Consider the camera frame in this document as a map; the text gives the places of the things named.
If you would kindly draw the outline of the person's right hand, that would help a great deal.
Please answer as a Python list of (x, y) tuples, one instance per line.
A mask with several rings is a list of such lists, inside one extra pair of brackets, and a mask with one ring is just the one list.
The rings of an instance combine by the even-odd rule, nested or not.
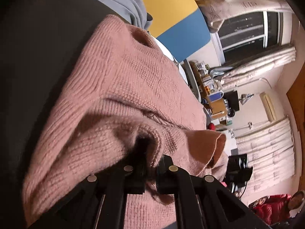
[(236, 196), (237, 198), (240, 198), (240, 196), (241, 196), (241, 191), (235, 191), (235, 192), (233, 192), (233, 195), (234, 196)]

